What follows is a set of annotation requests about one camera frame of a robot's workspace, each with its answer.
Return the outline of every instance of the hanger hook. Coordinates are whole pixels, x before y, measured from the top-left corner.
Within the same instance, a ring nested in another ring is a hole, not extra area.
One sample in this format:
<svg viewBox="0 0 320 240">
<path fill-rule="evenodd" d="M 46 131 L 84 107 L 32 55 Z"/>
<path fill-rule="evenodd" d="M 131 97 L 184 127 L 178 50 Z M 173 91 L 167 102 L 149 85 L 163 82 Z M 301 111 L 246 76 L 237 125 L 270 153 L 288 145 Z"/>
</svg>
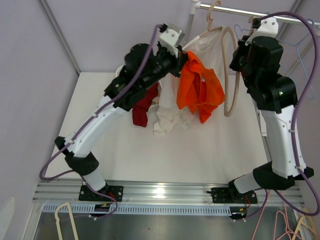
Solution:
<svg viewBox="0 0 320 240">
<path fill-rule="evenodd" d="M 206 21 L 208 22 L 208 27 L 207 27 L 208 31 L 210 30 L 211 25 L 214 21 L 214 18 L 211 17 L 211 12 L 213 11 L 215 6 L 221 6 L 221 1 L 218 0 L 218 1 L 215 1 L 214 3 L 212 3 L 207 14 L 206 14 Z"/>
</svg>

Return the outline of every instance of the clothing rack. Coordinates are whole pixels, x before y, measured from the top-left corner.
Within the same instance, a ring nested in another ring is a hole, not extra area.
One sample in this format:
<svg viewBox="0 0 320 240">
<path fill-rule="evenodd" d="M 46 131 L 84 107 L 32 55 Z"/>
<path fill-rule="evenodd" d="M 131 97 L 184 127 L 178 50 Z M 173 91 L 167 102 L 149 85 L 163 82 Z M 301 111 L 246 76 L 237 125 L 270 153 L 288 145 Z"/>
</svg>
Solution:
<svg viewBox="0 0 320 240">
<path fill-rule="evenodd" d="M 192 4 L 191 4 L 190 12 L 189 12 L 187 25 L 185 28 L 184 44 L 186 44 L 189 41 L 191 27 L 193 24 L 196 9 L 208 10 L 211 6 L 211 4 L 201 3 L 199 0 L 191 0 L 191 1 L 192 1 Z M 217 11 L 217 12 L 222 12 L 222 13 L 236 14 L 236 15 L 242 15 L 242 16 L 248 16 L 248 17 L 253 16 L 253 17 L 258 17 L 258 18 L 267 15 L 267 13 L 247 11 L 247 10 L 241 10 L 241 9 L 236 9 L 236 8 L 231 8 L 231 7 L 224 7 L 224 6 L 214 6 L 213 10 Z M 275 16 L 275 18 L 279 22 L 283 22 L 283 23 L 287 23 L 287 24 L 303 25 L 303 23 L 296 18 L 284 17 L 284 16 Z M 319 21 L 312 22 L 311 20 L 308 20 L 308 22 L 309 22 L 309 24 L 314 24 L 314 28 L 318 29 L 316 31 L 316 34 L 318 36 L 320 36 L 320 22 Z M 302 50 L 302 53 L 304 53 L 302 57 L 304 57 L 308 53 L 308 51 L 311 49 L 312 46 L 313 46 L 313 42 L 311 40 L 307 44 L 307 46 Z M 299 65 L 299 63 L 300 63 L 299 61 L 295 61 L 292 64 L 292 66 L 289 68 L 290 74 L 296 69 L 296 67 Z"/>
</svg>

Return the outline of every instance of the white wall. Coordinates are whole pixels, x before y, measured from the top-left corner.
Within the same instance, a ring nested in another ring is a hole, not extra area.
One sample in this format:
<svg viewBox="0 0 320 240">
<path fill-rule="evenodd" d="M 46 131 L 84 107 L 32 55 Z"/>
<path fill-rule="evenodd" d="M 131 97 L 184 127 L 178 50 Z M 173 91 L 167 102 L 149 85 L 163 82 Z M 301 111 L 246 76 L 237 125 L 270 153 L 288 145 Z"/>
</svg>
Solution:
<svg viewBox="0 0 320 240">
<path fill-rule="evenodd" d="M 0 38 L 0 206 L 15 197 L 17 240 L 77 76 L 36 0 L 0 1 Z"/>
<path fill-rule="evenodd" d="M 289 10 L 294 0 L 223 0 L 225 7 L 258 12 Z M 113 72 L 137 43 L 148 43 L 156 24 L 185 29 L 191 0 L 48 0 L 83 72 Z M 207 10 L 194 17 L 191 36 L 206 27 Z M 215 25 L 248 26 L 248 17 L 214 12 Z"/>
<path fill-rule="evenodd" d="M 312 18 L 316 21 L 320 21 L 319 17 L 319 1 L 318 0 L 308 0 L 306 1 L 305 5 L 301 9 L 300 14 L 305 18 Z M 302 36 L 308 32 L 307 28 L 304 26 L 297 26 L 293 25 L 285 37 L 285 41 L 290 43 L 297 43 Z M 308 43 L 311 37 L 308 37 L 299 48 L 301 51 L 303 50 L 304 46 Z M 293 60 L 297 58 L 297 52 L 294 47 L 284 45 L 285 52 L 283 56 L 282 64 L 285 67 L 289 67 Z M 312 48 L 309 54 L 303 60 L 304 65 L 306 67 L 308 76 L 311 73 L 311 69 L 314 62 L 314 48 Z M 292 79 L 303 86 L 306 81 L 306 78 L 303 73 L 303 69 L 301 65 L 295 70 L 292 74 Z M 312 184 L 314 185 L 317 192 L 320 194 L 320 66 L 317 66 L 317 74 L 313 81 L 313 90 L 315 91 L 315 99 L 308 100 L 305 99 L 300 109 L 300 112 L 297 117 L 297 124 L 299 130 L 299 139 L 301 144 L 301 150 L 303 154 L 304 161 L 306 162 L 307 166 L 314 169 L 314 176 L 310 179 Z M 311 91 L 308 91 L 308 96 L 312 96 Z M 316 202 L 314 197 L 309 190 L 309 187 L 306 185 L 304 181 L 299 183 L 301 186 L 301 192 L 303 199 L 306 203 L 306 207 L 308 208 L 309 212 L 314 212 L 316 210 Z M 320 233 L 320 216 L 316 216 L 313 218 L 318 233 Z"/>
</svg>

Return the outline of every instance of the clothes rail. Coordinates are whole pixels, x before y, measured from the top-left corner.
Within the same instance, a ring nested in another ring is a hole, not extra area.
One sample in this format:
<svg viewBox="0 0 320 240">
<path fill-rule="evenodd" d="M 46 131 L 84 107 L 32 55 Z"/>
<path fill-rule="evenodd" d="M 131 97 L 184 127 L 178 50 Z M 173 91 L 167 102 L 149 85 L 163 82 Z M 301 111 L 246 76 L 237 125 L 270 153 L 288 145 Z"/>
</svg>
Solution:
<svg viewBox="0 0 320 240">
<path fill-rule="evenodd" d="M 211 6 L 210 4 L 201 3 L 198 0 L 192 0 L 192 5 L 191 5 L 190 13 L 189 13 L 189 18 L 188 18 L 187 26 L 186 26 L 186 29 L 185 29 L 185 38 L 184 38 L 185 43 L 187 43 L 188 40 L 189 40 L 190 31 L 191 31 L 191 27 L 192 27 L 192 23 L 193 23 L 193 19 L 194 19 L 194 15 L 195 15 L 196 9 L 206 9 L 206 10 L 208 10 L 210 8 L 210 6 Z M 267 15 L 267 13 L 247 11 L 247 10 L 241 10 L 241 9 L 236 9 L 236 8 L 231 8 L 231 7 L 224 7 L 224 6 L 214 6 L 213 10 L 217 11 L 217 12 L 222 12 L 222 13 L 243 15 L 243 16 L 248 16 L 248 17 L 254 16 L 254 17 L 258 17 L 258 18 Z M 288 23 L 288 24 L 303 25 L 303 23 L 300 20 L 295 19 L 295 18 L 284 17 L 284 16 L 275 16 L 275 18 L 277 19 L 277 21 L 280 21 L 280 22 L 284 22 L 284 23 Z M 314 22 L 314 27 L 315 28 L 320 28 L 320 22 L 319 21 L 315 21 Z"/>
</svg>

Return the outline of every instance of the orange cloth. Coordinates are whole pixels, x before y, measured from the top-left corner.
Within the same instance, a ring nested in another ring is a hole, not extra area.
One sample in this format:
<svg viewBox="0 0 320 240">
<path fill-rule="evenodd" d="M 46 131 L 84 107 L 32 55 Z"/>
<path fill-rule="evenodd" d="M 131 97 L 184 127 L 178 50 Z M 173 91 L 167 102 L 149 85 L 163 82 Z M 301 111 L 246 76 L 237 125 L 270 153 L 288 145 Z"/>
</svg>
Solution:
<svg viewBox="0 0 320 240">
<path fill-rule="evenodd" d="M 193 52 L 187 53 L 188 61 L 181 70 L 176 103 L 179 109 L 188 106 L 193 114 L 199 110 L 203 124 L 213 110 L 225 101 L 225 93 L 215 71 L 206 69 Z"/>
</svg>

